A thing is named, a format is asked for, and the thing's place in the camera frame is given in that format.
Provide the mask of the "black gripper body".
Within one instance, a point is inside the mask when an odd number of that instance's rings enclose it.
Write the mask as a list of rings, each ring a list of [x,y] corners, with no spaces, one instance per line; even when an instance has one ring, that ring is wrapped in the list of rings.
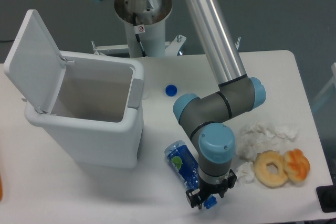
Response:
[[[204,198],[208,198],[211,194],[218,194],[219,185],[228,177],[228,173],[221,176],[210,176],[203,171],[198,173],[198,187],[203,192]]]

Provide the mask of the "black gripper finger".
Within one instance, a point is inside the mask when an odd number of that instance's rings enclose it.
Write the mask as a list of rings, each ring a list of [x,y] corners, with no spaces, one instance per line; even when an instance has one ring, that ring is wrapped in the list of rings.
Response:
[[[237,176],[232,169],[229,170],[228,177],[222,181],[218,188],[218,195],[220,198],[225,196],[228,189],[232,189],[235,186]]]
[[[186,199],[192,208],[202,209],[204,202],[203,192],[198,189],[189,189],[186,192]]]

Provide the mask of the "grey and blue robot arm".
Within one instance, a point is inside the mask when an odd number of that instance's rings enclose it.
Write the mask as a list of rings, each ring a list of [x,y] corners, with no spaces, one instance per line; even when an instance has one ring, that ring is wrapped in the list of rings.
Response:
[[[201,208],[213,194],[221,197],[236,182],[231,170],[235,137],[224,122],[262,105],[264,86],[246,74],[217,0],[186,0],[201,45],[218,84],[218,91],[204,98],[179,97],[173,113],[198,152],[198,180],[186,191],[191,207]],[[150,31],[171,12],[171,0],[115,0],[114,8],[124,21],[129,53],[147,57],[164,31]]]

